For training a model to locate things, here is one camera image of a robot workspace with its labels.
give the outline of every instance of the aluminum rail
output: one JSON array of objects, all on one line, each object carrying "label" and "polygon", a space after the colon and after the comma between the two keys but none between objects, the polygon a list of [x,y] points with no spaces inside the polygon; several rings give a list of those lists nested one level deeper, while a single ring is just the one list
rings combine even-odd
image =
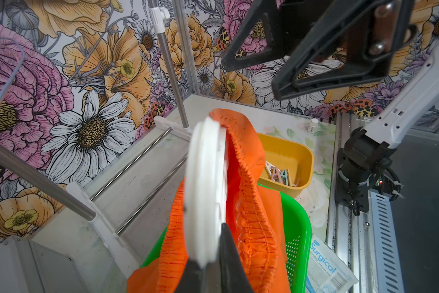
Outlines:
[{"label": "aluminum rail", "polygon": [[359,282],[352,286],[349,293],[377,293],[378,276],[376,271],[376,255],[374,253],[374,236],[371,213],[353,215],[351,210],[335,202],[335,190],[338,180],[337,150],[344,147],[351,132],[365,121],[362,117],[347,113],[337,114],[335,124],[334,161],[329,199],[327,245],[352,270]]},{"label": "aluminum rail", "polygon": [[177,163],[177,165],[169,172],[166,177],[151,191],[151,193],[146,196],[145,200],[138,206],[136,211],[132,214],[132,216],[123,223],[123,225],[118,229],[117,235],[122,234],[128,226],[134,221],[136,216],[138,216],[144,208],[150,203],[150,201],[158,194],[158,192],[164,187],[164,185],[172,178],[172,176],[182,167],[182,165],[187,160],[187,154],[183,156],[183,158]]},{"label": "aluminum rail", "polygon": [[109,187],[109,185],[111,185],[112,183],[114,183],[117,178],[122,175],[123,173],[125,173],[125,171],[127,171],[136,161],[138,161],[139,159],[141,159],[141,157],[143,157],[154,145],[156,145],[158,142],[160,142],[167,134],[169,134],[169,132],[171,132],[172,128],[169,127],[168,129],[166,129],[160,136],[158,136],[158,138],[156,138],[151,144],[149,144],[136,158],[134,158],[133,160],[131,160],[131,162],[126,165],[120,172],[118,172],[115,176],[113,176],[107,183],[104,184],[104,186],[102,186],[92,197],[91,197],[91,201],[94,201],[107,187]]},{"label": "aluminum rail", "polygon": [[197,80],[197,70],[195,69],[192,42],[190,40],[190,29],[188,28],[187,18],[185,17],[184,0],[173,0],[172,8],[174,10],[174,16],[176,17],[177,29],[181,34],[182,56],[185,60],[188,87],[191,92],[198,94],[200,93],[200,88]]},{"label": "aluminum rail", "polygon": [[[148,0],[148,6],[150,8],[156,8],[158,7],[158,3],[156,0]],[[169,80],[172,85],[172,92],[174,93],[174,97],[176,98],[176,104],[177,108],[179,109],[179,115],[181,116],[182,126],[184,128],[188,128],[187,114],[185,113],[184,102],[182,101],[182,94],[179,90],[179,85],[177,84],[176,70],[174,69],[174,65],[172,63],[171,53],[164,32],[158,34],[158,42],[159,47],[161,47],[161,52],[164,56],[165,66],[167,67],[167,74],[169,75]]]},{"label": "aluminum rail", "polygon": [[17,176],[23,178],[25,181],[40,189],[42,192],[64,204],[64,206],[86,220],[91,221],[96,217],[95,211],[91,210],[82,202],[77,200],[74,196],[64,191],[60,186],[53,183],[53,181],[48,179],[42,173],[38,172],[31,165],[24,162],[17,155],[13,154],[8,149],[5,149],[5,147],[3,147],[1,144],[0,165],[3,165]]}]

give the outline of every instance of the white daisy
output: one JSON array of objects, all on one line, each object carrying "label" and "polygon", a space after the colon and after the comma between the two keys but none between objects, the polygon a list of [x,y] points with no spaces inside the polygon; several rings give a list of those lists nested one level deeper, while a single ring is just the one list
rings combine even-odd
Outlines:
[{"label": "white daisy", "polygon": [[[288,105],[290,105],[293,108],[300,108],[302,111],[309,106],[316,107],[320,105],[320,102],[326,97],[326,91],[317,91],[283,101],[274,99],[274,94],[272,92],[272,79],[276,76],[278,71],[281,70],[283,65],[285,65],[288,58],[289,57],[286,56],[285,58],[266,62],[265,68],[252,75],[251,85],[254,87],[255,94],[257,95],[257,104],[267,108],[273,107],[283,110],[287,110]],[[305,78],[328,72],[340,67],[341,65],[342,62],[337,59],[327,59],[322,63],[312,62],[306,66],[300,74],[300,77]]]},{"label": "white daisy", "polygon": [[94,178],[132,142],[135,124],[131,112],[117,118],[128,105],[118,92],[99,108],[99,97],[91,91],[84,105],[84,113],[65,111],[58,116],[62,125],[54,126],[55,136],[42,151],[59,149],[47,168],[48,177],[56,183],[81,182],[86,176]]},{"label": "white daisy", "polygon": [[211,90],[213,86],[213,73],[206,66],[200,67],[197,70],[197,81],[202,89]]},{"label": "white daisy", "polygon": [[154,32],[154,27],[151,22],[145,19],[137,21],[133,29],[138,42],[143,44],[152,56],[158,47],[158,36],[156,35],[156,32]]}]

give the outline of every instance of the metal pole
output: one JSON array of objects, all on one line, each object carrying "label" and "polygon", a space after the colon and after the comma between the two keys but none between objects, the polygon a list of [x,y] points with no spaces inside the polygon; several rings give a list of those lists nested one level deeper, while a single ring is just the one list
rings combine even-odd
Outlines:
[{"label": "metal pole", "polygon": [[158,192],[164,187],[164,185],[172,178],[172,176],[182,167],[182,165],[187,160],[187,154],[183,156],[183,158],[177,163],[177,165],[169,172],[166,177],[156,186],[156,188],[151,191],[151,193],[145,198],[145,200],[141,203],[141,205],[136,209],[136,211],[132,214],[132,216],[123,223],[122,227],[117,231],[117,235],[122,234],[128,226],[134,221],[136,216],[138,216],[144,208],[150,203],[150,201],[158,194]]},{"label": "metal pole", "polygon": [[172,8],[176,17],[176,24],[181,35],[182,56],[184,57],[185,71],[187,72],[188,87],[193,93],[198,94],[200,88],[197,80],[197,69],[193,56],[192,41],[190,39],[190,29],[188,28],[187,18],[185,17],[184,0],[173,0]]},{"label": "metal pole", "polygon": [[37,187],[48,196],[51,196],[53,199],[64,204],[67,208],[86,220],[91,221],[96,217],[96,212],[88,208],[68,192],[64,191],[60,186],[53,183],[53,181],[24,162],[17,155],[5,149],[1,144],[0,165],[8,168],[11,172]]},{"label": "metal pole", "polygon": [[112,179],[110,179],[110,181],[108,181],[107,183],[105,183],[104,186],[102,186],[95,194],[93,197],[91,197],[91,201],[94,201],[109,185],[111,185],[115,180],[117,180],[117,178],[122,175],[125,171],[128,170],[128,168],[130,168],[136,161],[138,161],[142,156],[144,156],[146,154],[146,152],[148,152],[148,150],[150,150],[155,144],[157,144],[158,142],[160,142],[169,132],[171,132],[172,127],[169,127],[168,129],[166,129],[164,131],[163,134],[161,134],[158,138],[156,138],[155,141],[153,141],[150,145],[148,145],[135,159],[133,159],[128,165],[125,166],[125,168],[123,168],[123,170],[121,170],[120,172],[118,172],[115,176],[112,177]]},{"label": "metal pole", "polygon": [[[148,6],[150,8],[158,7],[156,0],[148,0]],[[172,63],[171,53],[169,51],[169,46],[167,44],[167,38],[165,33],[158,34],[159,46],[161,47],[162,54],[164,56],[165,66],[167,68],[167,74],[169,75],[169,80],[172,85],[172,92],[176,98],[177,108],[179,109],[179,114],[182,120],[182,126],[188,128],[187,114],[185,113],[184,102],[182,101],[181,91],[179,90],[179,85],[177,84],[177,75],[174,65]]]}]

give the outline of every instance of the orange fabric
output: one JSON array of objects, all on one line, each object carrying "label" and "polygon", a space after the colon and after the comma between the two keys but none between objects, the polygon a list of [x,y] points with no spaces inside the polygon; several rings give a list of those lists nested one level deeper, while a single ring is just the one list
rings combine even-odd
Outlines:
[{"label": "orange fabric", "polygon": [[155,292],[158,268],[159,259],[157,258],[148,266],[134,271],[127,280],[127,293]]},{"label": "orange fabric", "polygon": [[[290,292],[280,193],[257,186],[265,166],[262,144],[243,114],[215,109],[210,117],[228,131],[226,222],[237,244],[247,279],[256,293]],[[157,279],[145,277],[140,284],[135,279],[142,274],[153,276],[156,267],[141,268],[129,278],[127,293],[141,292],[137,286],[152,288],[153,284],[156,284],[155,292],[158,293],[175,291],[188,259],[183,234],[183,195],[184,184],[181,182],[157,265]]]}]

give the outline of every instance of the metal rod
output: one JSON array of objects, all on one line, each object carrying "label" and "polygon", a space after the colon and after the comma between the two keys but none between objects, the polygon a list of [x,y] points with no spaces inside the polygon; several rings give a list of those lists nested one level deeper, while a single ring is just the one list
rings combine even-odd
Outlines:
[{"label": "metal rod", "polygon": [[158,138],[155,139],[155,141],[153,141],[150,145],[148,145],[136,158],[134,158],[133,160],[131,160],[131,162],[125,166],[125,168],[123,168],[123,170],[121,170],[120,172],[118,172],[115,176],[112,177],[112,179],[110,179],[107,183],[104,184],[104,186],[102,186],[95,194],[93,197],[91,197],[91,201],[95,200],[109,185],[111,185],[114,181],[117,180],[117,178],[122,175],[125,171],[128,170],[128,168],[130,168],[136,161],[138,161],[142,156],[144,156],[146,154],[146,152],[148,152],[148,150],[150,150],[155,144],[157,144],[158,142],[160,142],[169,132],[171,132],[172,127],[169,127],[168,129],[166,129],[163,134],[161,134]]},{"label": "metal rod", "polygon": [[177,165],[169,172],[168,175],[166,175],[166,177],[164,177],[164,179],[153,189],[153,191],[151,191],[151,193],[146,196],[146,198],[144,199],[144,201],[141,203],[141,205],[138,206],[138,208],[136,209],[136,211],[132,214],[132,216],[125,221],[125,223],[123,223],[122,227],[120,227],[120,229],[117,231],[117,235],[122,234],[127,228],[128,226],[134,221],[134,219],[136,218],[136,216],[138,216],[144,208],[146,208],[146,206],[148,205],[148,203],[150,203],[150,201],[154,198],[154,196],[156,196],[158,194],[158,192],[164,187],[164,185],[172,178],[172,176],[182,167],[182,165],[185,163],[185,161],[187,160],[187,154],[185,154],[183,156],[183,158],[177,163]]},{"label": "metal rod", "polygon": [[192,42],[190,40],[190,29],[188,28],[187,18],[185,17],[184,0],[173,0],[172,8],[176,17],[177,29],[181,35],[182,56],[184,57],[185,71],[187,72],[187,83],[189,89],[198,94],[197,70],[195,69],[195,59],[193,56]]},{"label": "metal rod", "polygon": [[[150,8],[158,7],[158,3],[156,0],[148,0],[148,6]],[[187,114],[185,113],[184,102],[182,101],[182,94],[179,90],[179,85],[177,84],[177,75],[176,70],[174,69],[174,65],[172,63],[171,52],[169,50],[169,46],[167,44],[167,38],[165,37],[165,33],[158,34],[158,42],[161,47],[162,55],[164,56],[165,66],[167,68],[167,74],[169,75],[169,80],[172,85],[172,92],[174,93],[174,97],[176,98],[177,108],[179,109],[179,114],[182,120],[182,126],[184,128],[188,128]]]},{"label": "metal rod", "polygon": [[330,249],[334,249],[334,234],[335,223],[337,215],[337,203],[335,202],[335,191],[337,187],[337,153],[342,147],[341,144],[341,132],[342,132],[342,118],[341,113],[337,113],[335,120],[335,139],[334,139],[334,157],[332,160],[332,180],[330,181],[330,195],[329,195],[329,212],[327,217],[327,233],[326,243]]},{"label": "metal rod", "polygon": [[37,187],[48,196],[51,196],[53,199],[64,204],[67,208],[86,220],[93,220],[96,216],[96,212],[88,208],[68,192],[64,191],[60,186],[53,183],[53,181],[38,172],[31,165],[24,162],[17,155],[5,149],[1,144],[0,165],[8,168],[11,172]]}]

